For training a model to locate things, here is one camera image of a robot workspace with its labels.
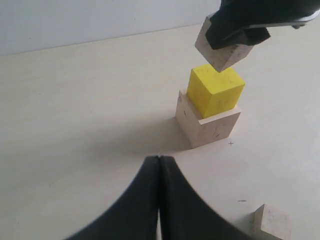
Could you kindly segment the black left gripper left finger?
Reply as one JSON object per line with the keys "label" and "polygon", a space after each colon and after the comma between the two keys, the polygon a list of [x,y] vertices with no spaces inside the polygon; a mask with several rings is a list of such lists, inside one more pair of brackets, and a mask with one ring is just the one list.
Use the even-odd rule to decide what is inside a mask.
{"label": "black left gripper left finger", "polygon": [[112,206],[69,240],[155,240],[160,158],[148,156]]}

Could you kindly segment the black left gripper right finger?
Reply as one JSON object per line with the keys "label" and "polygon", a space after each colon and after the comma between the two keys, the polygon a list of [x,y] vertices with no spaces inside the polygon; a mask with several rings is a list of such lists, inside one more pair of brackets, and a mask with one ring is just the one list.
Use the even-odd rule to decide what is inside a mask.
{"label": "black left gripper right finger", "polygon": [[249,240],[196,193],[172,156],[161,156],[159,213],[163,240]]}

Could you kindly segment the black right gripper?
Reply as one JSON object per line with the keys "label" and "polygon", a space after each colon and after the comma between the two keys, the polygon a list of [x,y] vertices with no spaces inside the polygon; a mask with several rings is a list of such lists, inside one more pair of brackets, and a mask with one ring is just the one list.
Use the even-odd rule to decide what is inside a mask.
{"label": "black right gripper", "polygon": [[213,50],[255,46],[271,37],[265,27],[300,27],[319,14],[318,0],[223,0],[205,37]]}

